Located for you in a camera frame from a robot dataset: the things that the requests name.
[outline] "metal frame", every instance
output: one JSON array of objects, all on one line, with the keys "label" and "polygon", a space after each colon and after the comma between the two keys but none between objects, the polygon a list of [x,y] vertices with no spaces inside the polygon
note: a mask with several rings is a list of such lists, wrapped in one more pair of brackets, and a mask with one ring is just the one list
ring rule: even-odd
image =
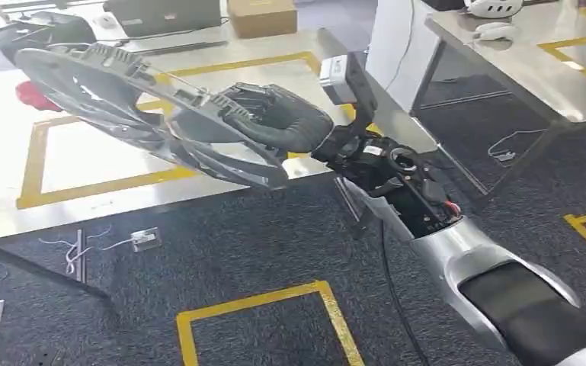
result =
[{"label": "metal frame", "polygon": [[333,182],[335,187],[338,189],[338,193],[342,198],[342,202],[347,208],[349,218],[351,219],[350,230],[351,235],[355,240],[359,239],[367,231],[369,224],[373,221],[373,212],[367,207],[359,208],[357,205],[357,199],[353,197],[351,191],[344,183],[344,177],[335,177]]},{"label": "metal frame", "polygon": [[427,68],[424,78],[421,81],[421,85],[418,89],[418,93],[416,95],[416,99],[414,100],[414,104],[411,107],[410,114],[412,116],[416,117],[420,113],[420,111],[427,108],[436,108],[442,107],[444,105],[466,103],[468,101],[478,101],[486,98],[497,97],[500,95],[512,94],[515,95],[515,97],[517,97],[521,101],[523,101],[526,105],[528,105],[529,108],[532,108],[540,116],[551,121],[549,128],[545,132],[543,132],[543,134],[537,139],[537,141],[533,143],[533,145],[531,145],[530,148],[528,148],[526,152],[524,152],[521,155],[521,157],[508,169],[508,171],[492,187],[486,187],[483,183],[481,183],[480,180],[470,170],[468,170],[452,153],[450,153],[445,148],[445,146],[443,146],[443,142],[440,141],[440,139],[434,138],[437,141],[438,150],[441,153],[443,153],[447,157],[447,159],[450,160],[454,164],[454,166],[467,178],[467,180],[477,189],[477,191],[481,193],[481,198],[478,198],[475,201],[478,206],[484,207],[485,205],[489,204],[492,200],[494,200],[513,180],[519,178],[521,174],[526,170],[526,168],[528,168],[528,166],[534,160],[536,160],[546,151],[548,146],[550,146],[550,144],[553,141],[555,141],[557,136],[564,134],[570,130],[577,130],[578,128],[586,127],[586,124],[571,124],[564,117],[560,116],[555,111],[551,110],[543,103],[541,103],[541,101],[539,101],[536,97],[534,97],[527,91],[523,90],[522,88],[519,88],[519,85],[514,85],[514,82],[510,83],[507,77],[503,75],[499,70],[497,70],[493,65],[487,62],[481,65],[479,64],[479,61],[477,59],[471,57],[468,54],[468,52],[471,51],[460,49],[454,46],[452,47],[456,51],[463,54],[469,61],[477,61],[475,64],[477,66],[481,66],[485,73],[487,73],[495,81],[502,84],[508,90],[508,92],[488,93],[485,95],[460,98],[452,101],[444,101],[437,104],[429,104],[427,108],[425,108],[422,102],[424,100],[425,95],[427,94],[427,90],[429,89],[429,85],[434,76],[434,73],[436,72],[439,63],[443,58],[443,51],[447,45],[454,43],[453,40],[451,40],[450,43],[448,43],[447,41],[448,39],[442,38],[437,46],[437,49],[434,51],[434,55],[432,56],[429,67]]},{"label": "metal frame", "polygon": [[[86,233],[84,229],[77,229],[77,239],[75,240],[75,252],[80,253],[84,251],[86,246]],[[74,290],[83,291],[87,294],[99,297],[101,299],[109,299],[109,295],[97,287],[90,286],[87,284],[87,270],[86,270],[86,257],[81,256],[75,260],[75,279],[70,278],[64,274],[51,271],[48,268],[38,265],[32,262],[30,259],[26,259],[19,255],[15,255],[12,252],[0,248],[0,262],[11,265],[15,268],[21,269],[22,271],[28,272],[37,277],[41,277],[48,281],[61,286],[70,287]]]}]

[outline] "table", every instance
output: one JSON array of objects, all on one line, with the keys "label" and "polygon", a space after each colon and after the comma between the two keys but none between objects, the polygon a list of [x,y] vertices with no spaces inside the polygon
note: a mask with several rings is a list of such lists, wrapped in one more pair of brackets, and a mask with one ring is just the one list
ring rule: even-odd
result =
[{"label": "table", "polygon": [[[160,70],[177,70],[176,75],[212,91],[234,82],[276,83],[327,111],[336,124],[350,122],[347,113],[330,102],[316,75],[319,61],[346,51],[326,30],[240,40],[231,25],[224,24],[191,34],[134,41],[126,48],[147,50],[219,40],[227,44],[147,59]],[[34,238],[56,226],[77,229],[83,244],[86,232],[81,223],[86,220],[246,188],[184,173],[182,168],[110,138],[72,116],[25,106],[14,95],[14,87],[24,80],[19,70],[0,72],[0,246],[11,243],[15,236]],[[411,139],[413,133],[405,133],[403,126],[415,122],[379,85],[374,85],[374,91],[380,109],[376,124],[390,136]],[[329,172],[308,156],[290,156],[283,166],[291,179]],[[86,284],[84,260],[75,263],[76,279],[1,248],[0,261],[107,298]]]},{"label": "table", "polygon": [[[426,25],[440,37],[429,69],[412,107],[420,112],[427,86],[447,45],[464,55],[511,94],[550,122],[549,128],[491,188],[483,185],[442,143],[439,150],[481,192],[482,204],[496,197],[554,139],[569,130],[586,127],[586,11],[575,2],[561,0],[525,7],[513,17],[520,36],[509,41],[477,41],[480,24],[492,20],[472,18],[458,11],[432,14]],[[493,98],[501,93],[491,93]]]}]

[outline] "robotic arm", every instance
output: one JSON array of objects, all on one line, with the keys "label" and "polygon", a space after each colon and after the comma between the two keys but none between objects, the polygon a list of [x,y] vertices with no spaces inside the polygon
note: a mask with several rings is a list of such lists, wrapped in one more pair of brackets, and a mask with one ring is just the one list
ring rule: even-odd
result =
[{"label": "robotic arm", "polygon": [[358,62],[324,61],[322,87],[335,104],[352,103],[359,118],[336,127],[312,156],[392,225],[479,338],[525,366],[586,366],[586,312],[573,290],[461,216],[407,146],[364,130],[376,104]]},{"label": "robotic arm", "polygon": [[[213,94],[180,79],[178,87],[158,83],[142,59],[100,44],[22,50],[16,63],[59,108],[214,178],[283,187],[285,152],[312,153],[413,249],[486,345],[507,349],[524,366],[586,366],[586,312],[575,293],[463,216],[413,150],[367,131],[377,103],[352,55],[325,60],[320,78],[335,104],[355,107],[346,127],[333,127],[324,112],[276,85],[236,84]],[[174,111],[140,111],[145,93]],[[224,152],[237,145],[240,156]]]}]

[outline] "laptop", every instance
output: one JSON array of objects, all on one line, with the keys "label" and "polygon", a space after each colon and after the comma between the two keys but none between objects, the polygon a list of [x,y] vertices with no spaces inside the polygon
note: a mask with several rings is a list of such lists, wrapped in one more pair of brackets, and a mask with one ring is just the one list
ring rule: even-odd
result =
[{"label": "laptop", "polygon": [[129,37],[221,25],[217,0],[108,0],[104,9],[113,13]]}]

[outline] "desk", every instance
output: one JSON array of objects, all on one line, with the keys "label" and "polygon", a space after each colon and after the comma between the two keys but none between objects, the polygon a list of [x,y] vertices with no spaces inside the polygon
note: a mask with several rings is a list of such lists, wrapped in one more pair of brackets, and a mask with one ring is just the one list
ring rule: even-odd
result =
[{"label": "desk", "polygon": [[412,113],[419,112],[447,45],[550,122],[548,130],[492,188],[484,186],[440,144],[440,150],[478,188],[486,202],[520,176],[560,133],[586,127],[586,15],[565,0],[532,5],[513,18],[513,24],[520,29],[514,42],[473,40],[475,28],[489,21],[458,11],[434,13],[427,19],[427,26],[441,40],[412,108]]},{"label": "desk", "polygon": [[[336,124],[349,123],[344,110],[334,106],[325,95],[316,75],[319,60],[345,52],[326,30],[240,40],[234,36],[231,26],[226,24],[192,34],[132,42],[127,48],[144,50],[218,41],[219,37],[228,43],[220,47],[149,57],[148,60],[165,71],[189,70],[183,72],[189,73],[184,76],[187,80],[214,92],[235,82],[276,83],[327,111]],[[250,60],[262,61],[245,63]],[[121,190],[95,190],[98,194],[94,194],[93,188],[101,187],[103,182],[151,175],[174,166],[110,138],[67,114],[39,112],[23,105],[16,99],[14,87],[24,80],[26,77],[19,70],[0,72],[0,246],[12,243],[14,236],[34,238],[41,230],[55,226],[80,229],[80,223],[86,220],[246,188],[193,175],[123,186],[125,189]],[[381,120],[376,120],[376,123],[390,136],[411,139],[411,133],[403,133],[402,128],[408,122],[414,123],[411,118],[379,85],[375,84],[374,90],[381,110]],[[42,145],[38,144],[40,140],[43,140]],[[291,179],[328,172],[322,163],[308,156],[291,157],[283,166]],[[22,187],[30,181],[38,185],[38,194],[44,194],[44,197],[51,194],[53,199],[41,202],[26,200],[24,194],[29,192]],[[63,195],[57,197],[57,191],[63,192]],[[83,230],[80,237],[85,237]],[[80,281],[77,281],[2,249],[0,261],[50,281],[106,297],[106,294],[83,282],[86,277],[85,262],[76,263],[84,268],[78,270]]]}]

